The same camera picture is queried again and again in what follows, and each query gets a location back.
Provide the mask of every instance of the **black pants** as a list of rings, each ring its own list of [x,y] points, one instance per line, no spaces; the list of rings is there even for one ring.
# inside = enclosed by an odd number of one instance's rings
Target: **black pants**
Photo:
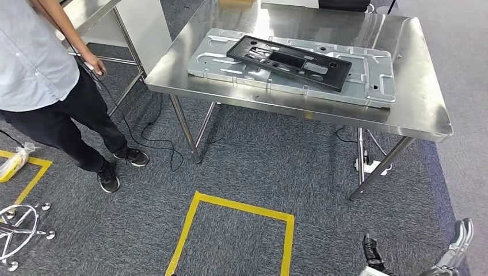
[[[124,155],[127,140],[107,115],[107,106],[88,73],[80,68],[79,81],[64,101],[27,112],[0,110],[5,120],[32,140],[58,148],[87,171],[98,171],[104,158],[81,139],[72,118],[98,132],[110,152]]]

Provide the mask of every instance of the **metal plate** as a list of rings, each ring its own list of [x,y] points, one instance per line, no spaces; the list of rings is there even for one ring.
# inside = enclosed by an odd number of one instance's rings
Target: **metal plate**
[[[274,41],[243,36],[227,56],[304,83],[315,83],[340,92],[351,62],[290,47]]]
[[[226,56],[245,33],[211,29],[188,62],[188,73],[202,78],[235,82],[263,89],[278,90],[350,104],[388,108],[395,103],[395,83],[391,55],[387,51],[346,47],[313,41],[259,37],[292,47],[320,53],[352,63],[349,75],[336,92],[304,83],[274,72],[248,66]]]

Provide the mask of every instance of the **hand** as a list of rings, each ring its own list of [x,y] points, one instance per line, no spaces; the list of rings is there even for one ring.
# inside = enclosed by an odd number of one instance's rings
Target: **hand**
[[[95,72],[95,74],[101,76],[101,75],[103,75],[103,72],[106,72],[106,68],[105,68],[104,63],[99,58],[97,58],[94,54],[92,54],[91,52],[88,52],[84,55],[81,55],[81,57],[88,64],[93,66],[93,71]]]

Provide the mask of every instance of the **chair wheel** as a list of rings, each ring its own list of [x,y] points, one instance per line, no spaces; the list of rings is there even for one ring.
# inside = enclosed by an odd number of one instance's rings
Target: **chair wheel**
[[[15,217],[15,215],[16,215],[15,210],[11,210],[11,211],[7,211],[7,212],[6,212],[6,217],[7,217],[7,219],[9,219],[9,220],[13,219],[13,218]]]
[[[10,272],[15,271],[18,268],[17,262],[11,262],[10,264],[7,264],[7,265],[10,265],[7,267],[7,270]]]
[[[46,236],[46,239],[48,239],[48,240],[52,240],[52,239],[54,239],[54,237],[55,237],[55,236],[56,236],[56,232],[54,232],[54,231],[49,231],[49,232],[48,232],[48,235]]]
[[[47,210],[49,210],[50,208],[51,208],[51,204],[50,204],[50,203],[46,203],[46,204],[44,204],[44,206],[43,206],[43,210],[44,210],[44,211],[47,211]]]

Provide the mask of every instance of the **chair base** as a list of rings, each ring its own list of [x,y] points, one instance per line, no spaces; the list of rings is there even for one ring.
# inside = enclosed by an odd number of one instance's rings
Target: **chair base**
[[[0,260],[8,271],[15,271],[18,262],[9,261],[13,255],[26,246],[34,235],[43,235],[46,239],[52,240],[56,236],[54,231],[37,230],[39,224],[39,214],[37,210],[49,210],[50,203],[32,205],[12,205],[0,211],[0,240],[5,240]],[[25,229],[22,227],[24,221],[30,218],[33,226]],[[11,249],[12,240],[22,240],[22,243],[15,249]]]

